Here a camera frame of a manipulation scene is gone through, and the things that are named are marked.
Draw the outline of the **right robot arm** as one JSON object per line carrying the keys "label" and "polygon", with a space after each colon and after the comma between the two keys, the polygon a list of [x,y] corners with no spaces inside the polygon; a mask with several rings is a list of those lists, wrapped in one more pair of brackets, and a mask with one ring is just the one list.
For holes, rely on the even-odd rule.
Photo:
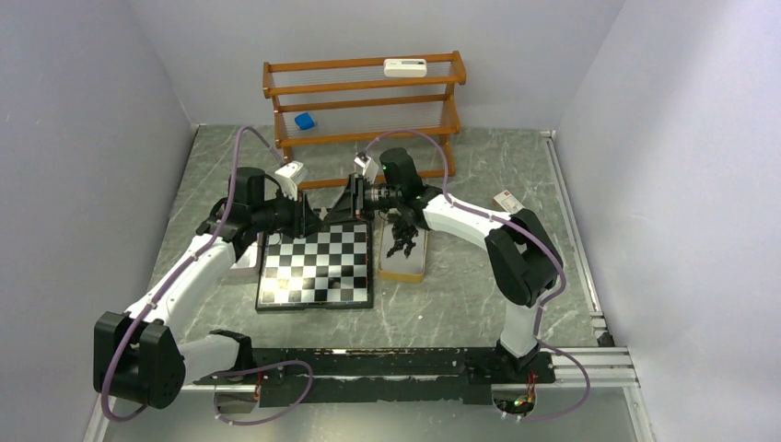
{"label": "right robot arm", "polygon": [[359,174],[349,176],[325,223],[342,224],[393,209],[413,228],[450,234],[484,250],[507,301],[497,370],[506,380],[521,380],[541,348],[537,332],[542,297],[564,279],[562,259],[539,217],[526,208],[514,214],[484,209],[423,183],[414,160],[401,147],[383,152],[379,168],[385,178],[381,184]]}

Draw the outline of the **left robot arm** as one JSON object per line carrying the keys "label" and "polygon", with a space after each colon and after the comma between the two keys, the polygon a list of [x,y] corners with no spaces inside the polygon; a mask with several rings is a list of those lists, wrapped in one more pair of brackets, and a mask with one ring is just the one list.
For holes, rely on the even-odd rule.
{"label": "left robot arm", "polygon": [[197,341],[178,340],[194,308],[261,234],[302,238],[321,229],[297,187],[307,174],[298,161],[271,175],[237,168],[228,195],[212,207],[174,268],[129,308],[97,320],[93,387],[103,400],[164,409],[196,380],[216,373],[234,383],[251,377],[257,363],[249,336],[217,330]]}

